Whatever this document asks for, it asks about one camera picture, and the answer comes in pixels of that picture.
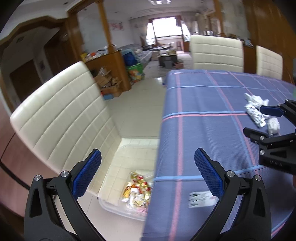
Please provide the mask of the ceiling lamp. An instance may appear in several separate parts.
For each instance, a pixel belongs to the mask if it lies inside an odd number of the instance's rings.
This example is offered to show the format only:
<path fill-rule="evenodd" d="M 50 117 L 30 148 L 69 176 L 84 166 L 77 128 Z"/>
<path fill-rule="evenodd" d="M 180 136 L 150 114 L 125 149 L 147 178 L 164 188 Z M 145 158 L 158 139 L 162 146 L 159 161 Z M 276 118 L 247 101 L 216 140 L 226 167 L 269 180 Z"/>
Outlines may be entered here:
<path fill-rule="evenodd" d="M 161 5 L 161 4 L 170 4 L 171 0 L 149 0 L 149 2 L 152 5 L 157 6 L 157 5 Z"/>

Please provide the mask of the white tissue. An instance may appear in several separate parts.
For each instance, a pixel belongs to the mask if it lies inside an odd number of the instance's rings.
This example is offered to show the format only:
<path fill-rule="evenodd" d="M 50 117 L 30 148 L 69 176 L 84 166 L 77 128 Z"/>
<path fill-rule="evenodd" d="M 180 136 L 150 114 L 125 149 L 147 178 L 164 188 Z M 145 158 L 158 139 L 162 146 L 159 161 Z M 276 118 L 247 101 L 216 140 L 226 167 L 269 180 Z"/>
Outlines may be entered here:
<path fill-rule="evenodd" d="M 261 106 L 269 104 L 269 99 L 263 100 L 260 96 L 250 95 L 244 93 L 244 98 L 247 100 L 245 105 L 246 113 L 255 123 L 258 128 L 263 128 L 267 126 L 267 131 L 270 136 L 279 134 L 280 132 L 280 122 L 277 118 L 271 117 L 267 114 L 262 114 L 259 110 Z"/>

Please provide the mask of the wooden partition counter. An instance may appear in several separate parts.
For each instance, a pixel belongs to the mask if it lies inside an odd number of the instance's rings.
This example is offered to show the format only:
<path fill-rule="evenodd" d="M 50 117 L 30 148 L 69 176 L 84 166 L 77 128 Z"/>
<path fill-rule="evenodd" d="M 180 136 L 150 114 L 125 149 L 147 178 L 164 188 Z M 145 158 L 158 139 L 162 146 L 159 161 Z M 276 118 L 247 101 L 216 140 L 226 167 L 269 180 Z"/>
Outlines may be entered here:
<path fill-rule="evenodd" d="M 121 51 L 117 50 L 113 53 L 102 55 L 87 61 L 85 64 L 90 71 L 99 71 L 102 67 L 106 70 L 110 70 L 113 77 L 118 77 L 118 79 L 122 81 L 120 87 L 123 91 L 131 90 L 130 79 L 126 71 Z"/>

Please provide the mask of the cardboard boxes pile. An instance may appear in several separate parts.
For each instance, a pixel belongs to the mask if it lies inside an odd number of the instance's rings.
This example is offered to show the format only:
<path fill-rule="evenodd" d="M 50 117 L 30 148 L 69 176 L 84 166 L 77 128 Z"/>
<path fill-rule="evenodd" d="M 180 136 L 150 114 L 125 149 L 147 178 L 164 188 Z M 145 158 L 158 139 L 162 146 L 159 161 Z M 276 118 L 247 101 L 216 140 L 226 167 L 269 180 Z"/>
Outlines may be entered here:
<path fill-rule="evenodd" d="M 101 67 L 99 71 L 94 73 L 96 74 L 94 76 L 95 82 L 103 96 L 119 97 L 122 94 L 120 87 L 122 81 L 118 77 L 113 77 L 111 70 Z"/>

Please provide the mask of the green printed bag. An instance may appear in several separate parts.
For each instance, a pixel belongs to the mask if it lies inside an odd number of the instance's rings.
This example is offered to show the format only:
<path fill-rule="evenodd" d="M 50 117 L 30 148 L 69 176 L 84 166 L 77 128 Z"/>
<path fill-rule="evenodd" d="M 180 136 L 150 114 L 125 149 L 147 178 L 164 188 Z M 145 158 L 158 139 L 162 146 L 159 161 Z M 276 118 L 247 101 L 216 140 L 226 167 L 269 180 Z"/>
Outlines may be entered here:
<path fill-rule="evenodd" d="M 132 82 L 139 82 L 144 79 L 143 66 L 141 63 L 129 66 L 127 72 Z"/>

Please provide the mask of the clear plastic trash bin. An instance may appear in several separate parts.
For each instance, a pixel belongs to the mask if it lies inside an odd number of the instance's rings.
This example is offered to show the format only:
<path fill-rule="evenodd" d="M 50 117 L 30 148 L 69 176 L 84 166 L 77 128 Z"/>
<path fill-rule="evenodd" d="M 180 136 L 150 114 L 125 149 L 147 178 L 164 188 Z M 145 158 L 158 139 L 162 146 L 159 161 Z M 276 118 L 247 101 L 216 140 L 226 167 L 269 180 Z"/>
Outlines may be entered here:
<path fill-rule="evenodd" d="M 97 194 L 103 209 L 124 217 L 145 221 L 147 212 L 128 207 L 127 203 L 122 201 L 123 191 L 132 172 L 142 175 L 149 184 L 153 182 L 158 146 L 159 140 L 155 138 L 123 138 L 121 140 Z"/>

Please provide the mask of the coffee table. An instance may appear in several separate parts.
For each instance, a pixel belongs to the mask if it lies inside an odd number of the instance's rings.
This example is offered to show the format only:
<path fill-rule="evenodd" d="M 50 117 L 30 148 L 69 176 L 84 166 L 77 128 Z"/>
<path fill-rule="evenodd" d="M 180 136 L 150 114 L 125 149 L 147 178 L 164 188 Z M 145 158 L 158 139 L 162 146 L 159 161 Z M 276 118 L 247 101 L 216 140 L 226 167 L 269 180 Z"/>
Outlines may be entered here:
<path fill-rule="evenodd" d="M 177 53 L 162 53 L 158 55 L 159 66 L 173 68 L 178 63 Z"/>

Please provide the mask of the grey sofa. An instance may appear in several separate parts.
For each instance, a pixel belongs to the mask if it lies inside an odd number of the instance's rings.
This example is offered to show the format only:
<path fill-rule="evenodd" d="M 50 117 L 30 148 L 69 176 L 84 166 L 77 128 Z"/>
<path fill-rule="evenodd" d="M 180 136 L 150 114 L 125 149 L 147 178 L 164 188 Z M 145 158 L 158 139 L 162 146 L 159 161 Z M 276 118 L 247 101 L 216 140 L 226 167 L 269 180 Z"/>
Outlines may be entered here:
<path fill-rule="evenodd" d="M 145 68 L 152 58 L 151 50 L 144 50 L 139 44 L 129 44 L 118 47 L 123 57 L 126 67 L 130 67 L 140 63 Z"/>

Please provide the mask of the cream chair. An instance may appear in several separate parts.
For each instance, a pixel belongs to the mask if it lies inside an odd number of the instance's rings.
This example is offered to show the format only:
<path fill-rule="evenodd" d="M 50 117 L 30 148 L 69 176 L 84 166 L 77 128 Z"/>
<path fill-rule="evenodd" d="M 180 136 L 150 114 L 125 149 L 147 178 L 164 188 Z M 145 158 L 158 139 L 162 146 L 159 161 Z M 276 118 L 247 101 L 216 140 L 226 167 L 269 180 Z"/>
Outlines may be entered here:
<path fill-rule="evenodd" d="M 120 135 L 83 62 L 35 90 L 10 122 L 27 148 L 56 173 L 71 170 L 93 149 L 100 150 L 102 162 L 87 190 L 104 199 L 119 197 L 131 172 L 154 170 L 158 140 Z"/>
<path fill-rule="evenodd" d="M 190 51 L 193 69 L 244 71 L 243 43 L 240 40 L 192 35 Z"/>
<path fill-rule="evenodd" d="M 283 58 L 280 54 L 256 46 L 256 74 L 282 80 Z"/>

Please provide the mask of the window with curtains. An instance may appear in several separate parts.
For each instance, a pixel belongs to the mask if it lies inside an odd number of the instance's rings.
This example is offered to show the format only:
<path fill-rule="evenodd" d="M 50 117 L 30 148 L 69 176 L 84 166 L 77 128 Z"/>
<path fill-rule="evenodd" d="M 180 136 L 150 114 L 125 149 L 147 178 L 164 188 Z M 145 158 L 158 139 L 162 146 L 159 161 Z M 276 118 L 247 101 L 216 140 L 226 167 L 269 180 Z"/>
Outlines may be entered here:
<path fill-rule="evenodd" d="M 141 46 L 156 44 L 159 39 L 181 37 L 190 40 L 190 31 L 181 16 L 149 19 L 140 17 L 129 21 L 134 41 Z"/>

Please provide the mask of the cream chair middle far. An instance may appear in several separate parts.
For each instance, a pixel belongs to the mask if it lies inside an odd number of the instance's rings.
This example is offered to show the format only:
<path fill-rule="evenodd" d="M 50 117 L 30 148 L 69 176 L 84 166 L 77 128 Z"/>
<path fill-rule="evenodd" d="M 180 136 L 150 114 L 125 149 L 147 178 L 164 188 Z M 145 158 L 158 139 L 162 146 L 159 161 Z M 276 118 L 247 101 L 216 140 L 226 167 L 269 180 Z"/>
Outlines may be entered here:
<path fill-rule="evenodd" d="M 190 51 L 193 69 L 244 71 L 243 43 L 240 40 L 192 35 Z"/>

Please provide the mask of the white paper tag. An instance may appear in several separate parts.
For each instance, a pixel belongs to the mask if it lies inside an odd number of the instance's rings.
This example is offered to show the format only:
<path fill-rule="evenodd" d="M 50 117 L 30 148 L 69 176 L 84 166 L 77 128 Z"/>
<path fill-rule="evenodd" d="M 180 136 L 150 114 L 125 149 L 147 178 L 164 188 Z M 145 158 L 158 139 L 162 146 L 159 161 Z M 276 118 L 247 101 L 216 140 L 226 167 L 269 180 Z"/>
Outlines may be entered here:
<path fill-rule="evenodd" d="M 189 194 L 189 208 L 215 206 L 218 200 L 210 191 L 192 192 Z"/>

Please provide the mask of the red gold snack wrapper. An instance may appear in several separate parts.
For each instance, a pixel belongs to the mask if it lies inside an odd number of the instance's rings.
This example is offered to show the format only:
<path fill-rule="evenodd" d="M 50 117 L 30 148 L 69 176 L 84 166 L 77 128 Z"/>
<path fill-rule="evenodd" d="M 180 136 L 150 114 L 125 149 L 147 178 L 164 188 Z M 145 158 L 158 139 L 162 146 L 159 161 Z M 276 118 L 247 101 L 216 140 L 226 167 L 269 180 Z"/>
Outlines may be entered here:
<path fill-rule="evenodd" d="M 127 208 L 137 212 L 145 212 L 151 202 L 152 183 L 137 173 L 131 172 L 129 180 L 123 190 L 121 201 L 126 203 Z"/>

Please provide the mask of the cream chair at left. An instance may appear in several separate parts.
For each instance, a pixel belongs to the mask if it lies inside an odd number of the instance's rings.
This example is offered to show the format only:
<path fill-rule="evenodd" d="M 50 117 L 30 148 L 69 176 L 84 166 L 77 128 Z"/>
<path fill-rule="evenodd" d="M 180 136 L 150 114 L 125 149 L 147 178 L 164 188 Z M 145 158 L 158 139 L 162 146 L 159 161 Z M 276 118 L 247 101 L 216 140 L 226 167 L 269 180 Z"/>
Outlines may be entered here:
<path fill-rule="evenodd" d="M 56 173 L 71 170 L 93 149 L 100 150 L 102 162 L 87 190 L 104 199 L 119 197 L 131 172 L 154 170 L 158 140 L 120 135 L 83 62 L 35 90 L 10 122 L 27 148 Z"/>

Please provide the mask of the cream chair right far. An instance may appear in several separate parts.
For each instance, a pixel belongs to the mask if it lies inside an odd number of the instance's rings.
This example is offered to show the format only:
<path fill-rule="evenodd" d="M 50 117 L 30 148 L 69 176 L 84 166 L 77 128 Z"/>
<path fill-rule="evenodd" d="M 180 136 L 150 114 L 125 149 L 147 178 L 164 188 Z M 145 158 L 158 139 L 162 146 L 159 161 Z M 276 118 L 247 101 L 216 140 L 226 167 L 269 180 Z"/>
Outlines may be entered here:
<path fill-rule="evenodd" d="M 283 58 L 280 54 L 256 46 L 256 74 L 282 80 Z"/>

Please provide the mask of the blue plaid tablecloth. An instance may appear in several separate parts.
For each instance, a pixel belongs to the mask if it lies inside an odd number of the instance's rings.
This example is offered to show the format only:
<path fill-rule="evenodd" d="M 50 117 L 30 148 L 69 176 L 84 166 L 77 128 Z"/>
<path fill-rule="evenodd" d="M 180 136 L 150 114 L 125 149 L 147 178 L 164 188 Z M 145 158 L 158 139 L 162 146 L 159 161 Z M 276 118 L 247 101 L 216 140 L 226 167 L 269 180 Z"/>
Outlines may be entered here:
<path fill-rule="evenodd" d="M 166 76 L 166 96 L 152 199 L 142 240 L 189 240 L 214 208 L 189 206 L 190 195 L 208 190 L 194 162 L 196 149 L 226 170 L 251 178 L 258 174 L 276 235 L 295 206 L 292 176 L 259 165 L 258 146 L 243 134 L 256 125 L 245 111 L 245 94 L 268 99 L 270 105 L 294 99 L 295 86 L 248 73 L 174 70 Z"/>

